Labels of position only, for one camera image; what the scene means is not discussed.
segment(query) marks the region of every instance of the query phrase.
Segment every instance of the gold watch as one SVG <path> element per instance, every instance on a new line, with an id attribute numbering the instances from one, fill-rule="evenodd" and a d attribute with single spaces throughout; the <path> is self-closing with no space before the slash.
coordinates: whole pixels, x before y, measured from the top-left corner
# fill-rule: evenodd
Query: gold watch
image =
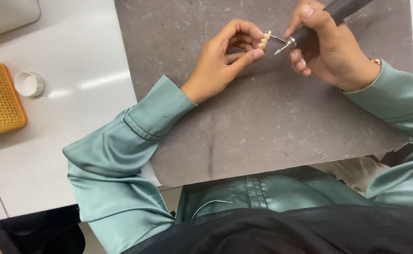
<path id="1" fill-rule="evenodd" d="M 382 61 L 380 59 L 376 59 L 376 58 L 370 58 L 370 61 L 372 61 L 373 63 L 382 66 Z"/>

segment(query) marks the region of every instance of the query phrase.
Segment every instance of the hand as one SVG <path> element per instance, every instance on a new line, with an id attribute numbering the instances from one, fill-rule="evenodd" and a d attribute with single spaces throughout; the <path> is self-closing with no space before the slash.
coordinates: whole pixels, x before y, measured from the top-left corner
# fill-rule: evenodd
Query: hand
<path id="1" fill-rule="evenodd" d="M 236 75 L 264 56 L 258 48 L 263 32 L 251 22 L 234 19 L 205 43 L 191 78 L 180 89 L 199 104 L 222 92 Z M 226 54 L 232 48 L 245 52 Z"/>
<path id="2" fill-rule="evenodd" d="M 287 51 L 291 66 L 298 74 L 313 73 L 344 91 L 362 89 L 376 79 L 380 66 L 362 53 L 346 24 L 337 26 L 330 14 L 322 11 L 324 7 L 314 0 L 299 1 L 284 38 L 302 24 L 315 29 L 318 37 Z"/>

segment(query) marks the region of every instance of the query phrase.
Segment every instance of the floor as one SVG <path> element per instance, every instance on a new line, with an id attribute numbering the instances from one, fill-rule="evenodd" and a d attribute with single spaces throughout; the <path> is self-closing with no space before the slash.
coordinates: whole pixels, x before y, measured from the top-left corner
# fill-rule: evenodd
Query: floor
<path id="1" fill-rule="evenodd" d="M 163 196 L 169 211 L 175 210 L 175 212 L 177 212 L 180 193 L 181 187 L 161 191 L 161 195 Z M 106 254 L 97 237 L 92 232 L 91 227 L 89 227 L 89 224 L 81 222 L 79 227 L 83 231 L 86 240 L 84 254 Z"/>

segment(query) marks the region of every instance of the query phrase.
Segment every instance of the scratched surface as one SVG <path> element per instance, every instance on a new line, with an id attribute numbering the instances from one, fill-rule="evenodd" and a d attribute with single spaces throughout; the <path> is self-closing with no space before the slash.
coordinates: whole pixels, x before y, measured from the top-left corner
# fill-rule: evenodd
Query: scratched surface
<path id="1" fill-rule="evenodd" d="M 281 36 L 295 0 L 116 0 L 133 86 L 140 101 L 166 74 L 182 85 L 202 45 L 232 18 Z M 374 1 L 347 23 L 368 57 L 413 71 L 410 2 Z M 178 121 L 152 157 L 163 185 L 248 175 L 387 152 L 403 132 L 336 88 L 294 73 L 287 56 L 267 54 L 220 95 Z"/>

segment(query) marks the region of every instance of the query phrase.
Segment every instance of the wrist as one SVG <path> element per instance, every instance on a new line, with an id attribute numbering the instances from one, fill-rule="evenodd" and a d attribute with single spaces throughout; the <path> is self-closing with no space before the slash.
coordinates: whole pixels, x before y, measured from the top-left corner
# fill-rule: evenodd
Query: wrist
<path id="1" fill-rule="evenodd" d="M 380 65 L 365 58 L 365 60 L 358 64 L 355 76 L 350 80 L 350 82 L 344 84 L 341 89 L 348 93 L 360 91 L 373 83 L 379 75 L 380 70 Z"/>
<path id="2" fill-rule="evenodd" d="M 196 89 L 196 86 L 193 85 L 189 80 L 180 87 L 180 90 L 195 104 L 200 104 L 205 101 L 207 98 L 203 98 L 202 93 Z"/>

